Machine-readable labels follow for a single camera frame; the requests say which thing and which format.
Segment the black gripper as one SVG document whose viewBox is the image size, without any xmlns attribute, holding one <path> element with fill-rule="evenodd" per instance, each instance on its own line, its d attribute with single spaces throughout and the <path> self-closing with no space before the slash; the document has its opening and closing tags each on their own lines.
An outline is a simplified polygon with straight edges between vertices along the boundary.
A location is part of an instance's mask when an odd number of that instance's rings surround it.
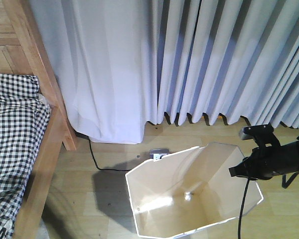
<svg viewBox="0 0 299 239">
<path fill-rule="evenodd" d="M 284 175 L 286 174 L 285 153 L 284 146 L 254 148 L 249 157 L 245 157 L 238 165 L 229 168 L 230 175 L 251 180 L 269 180 L 274 176 Z"/>
</svg>

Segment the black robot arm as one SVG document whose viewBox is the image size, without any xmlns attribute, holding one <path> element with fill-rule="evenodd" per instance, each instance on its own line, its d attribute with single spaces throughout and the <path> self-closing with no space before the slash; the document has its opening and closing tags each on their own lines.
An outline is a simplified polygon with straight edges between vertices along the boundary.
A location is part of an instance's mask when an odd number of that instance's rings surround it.
<svg viewBox="0 0 299 239">
<path fill-rule="evenodd" d="M 299 136 L 297 141 L 285 145 L 280 145 L 273 134 L 256 138 L 255 142 L 258 147 L 237 166 L 229 168 L 230 175 L 253 181 L 281 175 L 282 187 L 287 188 L 299 175 Z"/>
</svg>

